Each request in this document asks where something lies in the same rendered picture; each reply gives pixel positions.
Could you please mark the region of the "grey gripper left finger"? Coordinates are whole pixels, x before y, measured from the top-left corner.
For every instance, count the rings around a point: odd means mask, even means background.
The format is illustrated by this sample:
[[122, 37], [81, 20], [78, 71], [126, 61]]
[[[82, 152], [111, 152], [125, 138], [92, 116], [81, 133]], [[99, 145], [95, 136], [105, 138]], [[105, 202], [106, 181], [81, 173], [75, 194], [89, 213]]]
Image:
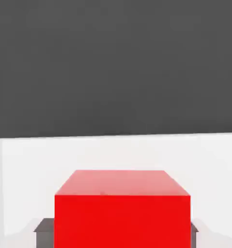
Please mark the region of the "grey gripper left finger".
[[5, 248], [54, 248], [54, 218], [32, 219], [20, 232], [5, 237]]

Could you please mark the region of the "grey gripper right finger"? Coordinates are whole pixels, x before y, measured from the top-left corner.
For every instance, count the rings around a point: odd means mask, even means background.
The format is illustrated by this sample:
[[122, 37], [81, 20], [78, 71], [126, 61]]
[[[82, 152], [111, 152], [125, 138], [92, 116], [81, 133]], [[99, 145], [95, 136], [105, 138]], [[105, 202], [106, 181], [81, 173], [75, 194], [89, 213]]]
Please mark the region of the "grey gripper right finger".
[[194, 218], [191, 224], [191, 248], [227, 248], [225, 238], [210, 230], [202, 220]]

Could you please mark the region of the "small red cube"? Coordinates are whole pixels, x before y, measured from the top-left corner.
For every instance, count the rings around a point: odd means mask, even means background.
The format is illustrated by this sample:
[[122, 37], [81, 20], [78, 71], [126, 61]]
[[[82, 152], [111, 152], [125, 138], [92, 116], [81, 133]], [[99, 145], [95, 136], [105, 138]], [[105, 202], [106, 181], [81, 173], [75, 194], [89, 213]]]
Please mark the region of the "small red cube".
[[161, 170], [77, 170], [55, 194], [54, 248], [190, 248], [190, 195]]

